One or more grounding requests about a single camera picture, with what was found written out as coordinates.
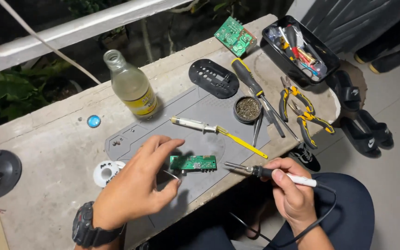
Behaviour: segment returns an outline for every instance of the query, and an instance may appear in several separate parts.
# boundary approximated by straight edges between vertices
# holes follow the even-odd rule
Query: glass bottle
[[[120,51],[111,49],[103,56],[111,71],[111,83],[114,93],[136,115],[146,115],[157,106],[157,98],[147,76],[130,63],[127,63]]]

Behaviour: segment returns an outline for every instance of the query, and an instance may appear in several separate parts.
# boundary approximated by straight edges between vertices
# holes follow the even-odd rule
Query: yellow pliers
[[[288,115],[286,113],[286,103],[288,101],[288,96],[290,93],[295,97],[297,97],[297,99],[299,99],[305,105],[305,108],[307,109],[308,113],[310,113],[311,115],[316,114],[311,101],[306,96],[304,96],[297,87],[291,85],[291,82],[288,77],[286,77],[286,80],[284,80],[284,78],[281,77],[281,81],[284,86],[284,89],[281,91],[279,113],[280,117],[284,122],[288,122]]]
[[[316,124],[322,126],[330,134],[334,134],[336,132],[334,130],[333,126],[331,126],[329,122],[322,120],[319,117],[316,117],[316,116],[310,114],[309,112],[302,111],[294,101],[292,101],[292,104],[294,105],[294,107],[288,103],[289,107],[297,115],[297,123],[300,126],[300,132],[302,133],[303,141],[305,141],[305,143],[308,145],[308,147],[310,147],[312,150],[317,149],[317,145],[311,139],[311,135],[308,132],[307,121],[310,121],[310,122],[313,122],[313,123],[316,123]]]

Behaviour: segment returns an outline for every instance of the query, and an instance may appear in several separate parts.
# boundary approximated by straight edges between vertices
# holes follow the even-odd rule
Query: bottle label
[[[157,98],[154,91],[149,87],[146,93],[136,100],[122,100],[125,105],[136,115],[146,115],[157,106]]]

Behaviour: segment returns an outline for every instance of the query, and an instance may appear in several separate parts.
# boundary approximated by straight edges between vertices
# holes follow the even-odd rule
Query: green power board
[[[170,169],[216,169],[213,155],[171,156]]]
[[[237,57],[257,43],[257,38],[232,17],[228,17],[214,36]]]

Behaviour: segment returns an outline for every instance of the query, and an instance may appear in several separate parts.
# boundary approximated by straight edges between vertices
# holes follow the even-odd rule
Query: gray silicone mat
[[[166,227],[186,211],[189,203],[225,177],[229,173],[229,168],[223,162],[239,164],[253,155],[252,151],[223,134],[210,132],[203,134],[199,130],[172,124],[169,119],[175,115],[206,122],[211,126],[220,125],[229,133],[251,144],[254,126],[238,122],[232,113],[234,102],[241,96],[243,96],[243,93],[239,90],[231,98],[218,99],[202,88],[194,86],[165,103],[163,108],[160,108],[151,119],[135,122],[106,140],[105,151],[112,161],[127,162],[143,142],[155,134],[186,140],[186,143],[172,155],[214,155],[216,157],[217,170],[213,172],[178,175],[183,182],[178,190],[177,198],[163,208],[161,212],[149,216],[156,228],[163,229]],[[258,149],[269,142],[266,129],[269,124],[264,119],[262,125],[257,138],[256,148]],[[115,141],[119,142],[119,145],[114,146]],[[162,170],[169,171],[169,159],[157,175],[159,189],[172,179]]]

